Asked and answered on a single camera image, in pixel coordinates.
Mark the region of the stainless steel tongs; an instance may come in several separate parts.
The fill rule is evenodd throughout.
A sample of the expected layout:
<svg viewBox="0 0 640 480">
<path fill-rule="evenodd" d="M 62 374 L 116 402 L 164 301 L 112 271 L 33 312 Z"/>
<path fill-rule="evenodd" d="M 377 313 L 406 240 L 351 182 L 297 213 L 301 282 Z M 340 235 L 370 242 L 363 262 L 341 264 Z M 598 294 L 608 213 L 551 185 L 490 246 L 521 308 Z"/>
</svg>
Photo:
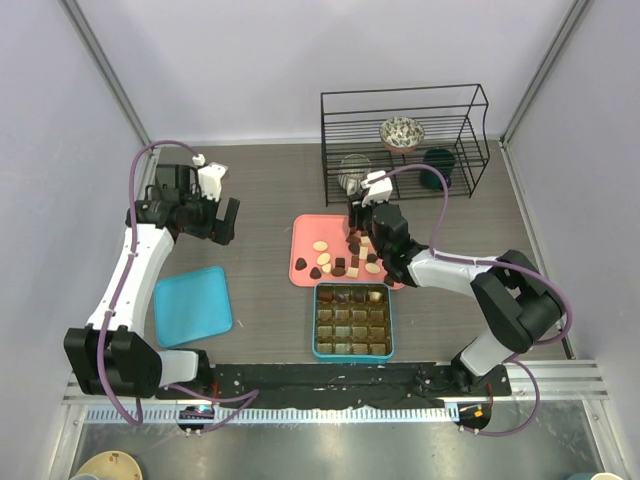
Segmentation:
<svg viewBox="0 0 640 480">
<path fill-rule="evenodd" d="M 351 244 L 360 244 L 361 243 L 361 231 L 357 230 L 357 229 L 350 229 L 345 241 L 349 245 L 351 245 Z"/>
</svg>

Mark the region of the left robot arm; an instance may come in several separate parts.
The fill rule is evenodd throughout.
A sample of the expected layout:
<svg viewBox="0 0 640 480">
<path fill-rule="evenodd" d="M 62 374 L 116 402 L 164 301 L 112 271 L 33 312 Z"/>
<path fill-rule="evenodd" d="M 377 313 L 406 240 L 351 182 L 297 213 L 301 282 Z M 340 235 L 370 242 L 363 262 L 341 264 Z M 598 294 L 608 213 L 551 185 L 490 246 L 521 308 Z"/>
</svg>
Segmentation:
<svg viewBox="0 0 640 480">
<path fill-rule="evenodd" d="M 158 352 L 144 339 L 144 322 L 160 270 L 182 234 L 229 244 L 235 236 L 239 200 L 217 216 L 226 166 L 163 166 L 169 179 L 156 181 L 134 202 L 125 220 L 120 258 L 102 300 L 82 328 L 71 328 L 64 350 L 87 395 L 151 398 L 170 384 L 190 398 L 213 385 L 201 350 Z"/>
</svg>

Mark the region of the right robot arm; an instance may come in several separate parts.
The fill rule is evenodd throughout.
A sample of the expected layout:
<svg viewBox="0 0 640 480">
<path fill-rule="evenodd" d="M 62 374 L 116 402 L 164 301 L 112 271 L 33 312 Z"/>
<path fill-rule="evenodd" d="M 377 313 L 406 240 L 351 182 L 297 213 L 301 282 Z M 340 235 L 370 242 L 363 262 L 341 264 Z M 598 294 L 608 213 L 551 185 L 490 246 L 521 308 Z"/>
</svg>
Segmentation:
<svg viewBox="0 0 640 480">
<path fill-rule="evenodd" d="M 348 221 L 369 238 L 393 282 L 476 300 L 486 330 L 451 361 L 451 380 L 462 394 L 477 393 L 495 367 L 528 351 L 568 313 L 560 294 L 519 251 L 497 258 L 442 253 L 414 240 L 400 208 L 389 202 L 352 198 Z"/>
</svg>

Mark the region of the striped ceramic cup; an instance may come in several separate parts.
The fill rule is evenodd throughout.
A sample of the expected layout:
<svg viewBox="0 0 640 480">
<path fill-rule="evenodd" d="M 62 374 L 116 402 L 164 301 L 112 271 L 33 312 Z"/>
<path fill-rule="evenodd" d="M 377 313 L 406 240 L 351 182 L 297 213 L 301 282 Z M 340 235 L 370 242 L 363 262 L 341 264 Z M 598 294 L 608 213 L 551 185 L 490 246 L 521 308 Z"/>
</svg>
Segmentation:
<svg viewBox="0 0 640 480">
<path fill-rule="evenodd" d="M 371 162 L 362 154 L 349 154 L 345 156 L 338 171 L 338 183 L 346 195 L 352 195 L 359 188 L 363 180 L 371 171 Z"/>
</svg>

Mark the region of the pink tray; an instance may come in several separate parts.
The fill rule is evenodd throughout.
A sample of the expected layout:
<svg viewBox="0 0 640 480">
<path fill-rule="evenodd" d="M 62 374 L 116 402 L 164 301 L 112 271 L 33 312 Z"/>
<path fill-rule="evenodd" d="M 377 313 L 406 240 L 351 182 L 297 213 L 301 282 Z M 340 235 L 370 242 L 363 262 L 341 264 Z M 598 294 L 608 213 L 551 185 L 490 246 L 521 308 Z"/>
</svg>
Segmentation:
<svg viewBox="0 0 640 480">
<path fill-rule="evenodd" d="M 392 290 L 403 285 L 391 280 L 375 256 L 366 235 L 360 244 L 349 245 L 345 215 L 303 214 L 293 222 L 289 280 L 298 287 L 320 282 L 383 283 Z"/>
</svg>

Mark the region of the blue tin lid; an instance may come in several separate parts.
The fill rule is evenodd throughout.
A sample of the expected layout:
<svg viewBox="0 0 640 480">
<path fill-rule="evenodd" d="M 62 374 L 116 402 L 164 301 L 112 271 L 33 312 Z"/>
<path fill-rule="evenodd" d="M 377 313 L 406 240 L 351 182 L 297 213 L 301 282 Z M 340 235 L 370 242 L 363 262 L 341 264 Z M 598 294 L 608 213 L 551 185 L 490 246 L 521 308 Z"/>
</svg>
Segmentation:
<svg viewBox="0 0 640 480">
<path fill-rule="evenodd" d="M 159 280 L 153 306 L 156 339 L 165 349 L 225 334 L 233 326 L 226 275 L 219 266 Z"/>
</svg>

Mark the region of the patterned ceramic bowl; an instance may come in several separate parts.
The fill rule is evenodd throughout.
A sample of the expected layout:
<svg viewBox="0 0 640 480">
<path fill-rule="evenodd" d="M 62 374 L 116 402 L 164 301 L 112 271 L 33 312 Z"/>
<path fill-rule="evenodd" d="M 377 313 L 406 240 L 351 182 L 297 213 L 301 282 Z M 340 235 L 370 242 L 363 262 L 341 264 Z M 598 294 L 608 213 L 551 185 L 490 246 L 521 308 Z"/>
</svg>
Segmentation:
<svg viewBox="0 0 640 480">
<path fill-rule="evenodd" d="M 406 154 L 414 151 L 423 141 L 424 127 L 415 119 L 396 116 L 386 119 L 379 128 L 384 147 L 392 153 Z"/>
</svg>

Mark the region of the dark green mug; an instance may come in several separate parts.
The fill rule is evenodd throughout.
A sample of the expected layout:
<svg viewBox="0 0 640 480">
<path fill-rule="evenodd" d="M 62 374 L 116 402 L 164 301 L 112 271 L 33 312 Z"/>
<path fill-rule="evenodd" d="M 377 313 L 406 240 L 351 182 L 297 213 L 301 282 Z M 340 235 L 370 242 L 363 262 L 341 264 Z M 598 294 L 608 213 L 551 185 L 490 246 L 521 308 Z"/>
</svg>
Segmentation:
<svg viewBox="0 0 640 480">
<path fill-rule="evenodd" d="M 451 174 L 456 165 L 456 157 L 450 150 L 444 148 L 429 149 L 423 155 L 423 163 L 438 170 L 445 180 L 446 187 L 451 187 Z M 426 189 L 443 190 L 442 183 L 437 175 L 430 170 L 422 170 L 419 181 Z"/>
</svg>

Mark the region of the beige plate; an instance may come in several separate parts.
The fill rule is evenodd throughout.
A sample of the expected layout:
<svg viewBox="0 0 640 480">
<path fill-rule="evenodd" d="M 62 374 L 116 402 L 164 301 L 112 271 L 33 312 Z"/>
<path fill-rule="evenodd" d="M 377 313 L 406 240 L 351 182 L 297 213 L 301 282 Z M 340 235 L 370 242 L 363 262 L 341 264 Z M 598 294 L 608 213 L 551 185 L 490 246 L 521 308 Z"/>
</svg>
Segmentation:
<svg viewBox="0 0 640 480">
<path fill-rule="evenodd" d="M 72 476 L 72 479 L 143 480 L 143 472 L 129 454 L 109 450 L 94 455 Z"/>
</svg>

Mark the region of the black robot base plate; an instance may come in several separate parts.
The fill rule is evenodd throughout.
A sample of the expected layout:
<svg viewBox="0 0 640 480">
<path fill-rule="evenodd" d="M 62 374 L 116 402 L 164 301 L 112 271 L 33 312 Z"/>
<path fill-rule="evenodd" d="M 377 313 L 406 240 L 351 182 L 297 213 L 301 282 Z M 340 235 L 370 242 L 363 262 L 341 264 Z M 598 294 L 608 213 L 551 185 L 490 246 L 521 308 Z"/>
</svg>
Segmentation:
<svg viewBox="0 0 640 480">
<path fill-rule="evenodd" d="M 204 385 L 187 387 L 221 398 L 259 392 L 253 408 L 343 410 L 431 408 L 446 398 L 508 397 L 507 370 L 495 368 L 476 386 L 461 389 L 451 368 L 433 362 L 366 364 L 218 364 Z"/>
</svg>

